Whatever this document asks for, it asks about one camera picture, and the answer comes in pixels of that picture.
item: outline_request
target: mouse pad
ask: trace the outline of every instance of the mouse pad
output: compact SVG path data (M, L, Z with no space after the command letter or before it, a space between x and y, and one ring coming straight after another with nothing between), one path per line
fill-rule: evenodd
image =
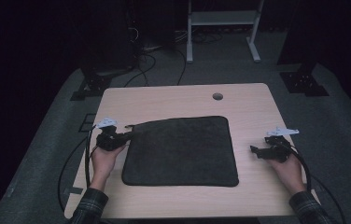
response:
M132 186L219 186L239 183L228 120L220 116L137 124L123 166Z

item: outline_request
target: person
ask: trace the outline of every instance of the person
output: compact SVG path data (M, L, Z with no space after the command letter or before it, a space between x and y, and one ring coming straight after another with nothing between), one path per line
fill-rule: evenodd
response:
M108 197L103 193L105 183L114 169L117 156L124 148L125 146L114 151L105 151L98 147L92 153L94 174L91 185L67 223L100 223L103 209L108 201ZM267 162L272 165L281 182L289 191L291 195L289 205L302 224L337 223L327 215L313 195L306 191L302 182L301 164L294 155L291 154L283 163L274 160L267 160Z

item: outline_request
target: plaid sleeve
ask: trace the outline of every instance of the plaid sleeve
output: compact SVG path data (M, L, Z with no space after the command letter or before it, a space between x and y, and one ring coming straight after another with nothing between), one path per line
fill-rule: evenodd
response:
M87 189L68 223L99 223L108 197L98 189Z
M289 200L289 205L292 207L302 224L337 223L327 215L327 212L308 191L294 194Z

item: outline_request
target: hand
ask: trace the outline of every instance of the hand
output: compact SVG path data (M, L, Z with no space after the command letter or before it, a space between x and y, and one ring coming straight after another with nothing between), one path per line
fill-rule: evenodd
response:
M306 186L302 181L301 163L293 154L283 163L275 160L266 161L272 165L281 182L283 182L291 195L306 191Z
M115 160L126 146L118 147L113 151L106 151L100 147L96 148L91 154L93 163L93 179L90 188L104 191L106 180L114 169Z

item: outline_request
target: white metal stand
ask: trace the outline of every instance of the white metal stand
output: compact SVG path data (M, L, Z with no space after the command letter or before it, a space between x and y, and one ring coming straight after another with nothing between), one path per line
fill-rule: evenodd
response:
M248 11L203 11L193 12L192 3L188 6L188 42L187 42L187 62L193 63L192 52L192 26L194 25L243 25L252 24L251 36L246 38L255 63L260 62L260 56L255 47L254 40L260 23L264 0L260 0L257 10Z

